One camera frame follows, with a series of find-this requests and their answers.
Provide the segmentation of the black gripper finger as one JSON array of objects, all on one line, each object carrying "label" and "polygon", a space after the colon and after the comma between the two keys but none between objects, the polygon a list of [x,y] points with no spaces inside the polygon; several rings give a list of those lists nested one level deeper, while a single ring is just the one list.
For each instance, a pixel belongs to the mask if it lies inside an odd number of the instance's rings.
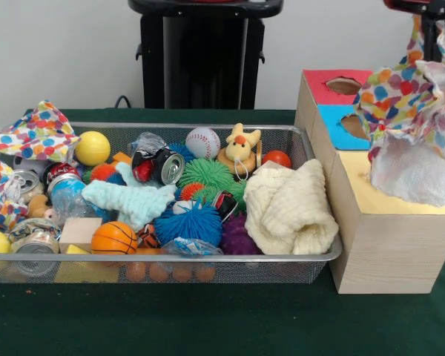
[{"label": "black gripper finger", "polygon": [[423,59],[426,61],[440,61],[440,52],[437,46],[437,26],[436,15],[429,11],[422,13],[422,31],[423,31]]}]

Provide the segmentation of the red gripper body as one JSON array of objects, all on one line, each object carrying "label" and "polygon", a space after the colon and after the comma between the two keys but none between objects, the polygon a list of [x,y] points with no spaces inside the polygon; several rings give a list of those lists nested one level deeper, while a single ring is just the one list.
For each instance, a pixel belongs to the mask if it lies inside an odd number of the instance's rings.
[{"label": "red gripper body", "polygon": [[422,7],[428,5],[430,0],[383,0],[387,7]]}]

